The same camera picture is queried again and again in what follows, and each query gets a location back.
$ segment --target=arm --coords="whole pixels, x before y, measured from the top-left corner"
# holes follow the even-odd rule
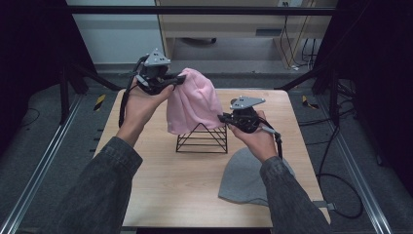
[[[173,86],[148,96],[131,90],[124,124],[80,174],[41,233],[120,233],[131,181],[142,163],[134,151],[145,124]]]
[[[265,119],[263,111],[257,111]],[[235,137],[262,163],[260,174],[267,190],[274,233],[331,233],[322,212],[278,157],[274,137],[258,129],[246,134],[230,126]]]

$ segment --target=forearm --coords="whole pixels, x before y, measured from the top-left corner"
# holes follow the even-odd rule
[[[141,163],[133,148],[113,137],[83,170],[43,232],[119,233]]]
[[[260,174],[267,189],[275,233],[331,233],[323,213],[312,203],[281,158],[266,160]]]

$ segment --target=pink hat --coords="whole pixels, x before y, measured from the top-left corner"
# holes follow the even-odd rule
[[[222,115],[222,105],[210,80],[191,68],[183,69],[180,75],[186,75],[185,82],[176,86],[168,99],[168,132],[187,134],[200,123],[210,130],[223,127],[217,117]]]

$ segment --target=gray cloth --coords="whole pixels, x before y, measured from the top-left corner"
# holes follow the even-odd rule
[[[285,159],[282,161],[295,176]],[[237,151],[225,168],[218,197],[234,203],[251,203],[268,207],[267,191],[259,173],[261,166],[261,162],[247,147]]]

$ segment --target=wooden table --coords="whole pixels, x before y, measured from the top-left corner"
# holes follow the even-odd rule
[[[264,98],[256,110],[282,134],[283,157],[313,201],[322,201],[315,173],[301,136],[288,94],[284,91],[216,90],[224,112],[239,96]],[[118,131],[122,91],[97,147]],[[228,154],[176,153],[177,136],[167,132],[167,102],[161,104],[145,126],[135,150],[143,158],[131,191],[124,226],[132,227],[272,227],[267,207],[239,205],[218,198],[224,169],[231,156],[245,145],[228,131]],[[321,209],[329,220],[326,209]]]

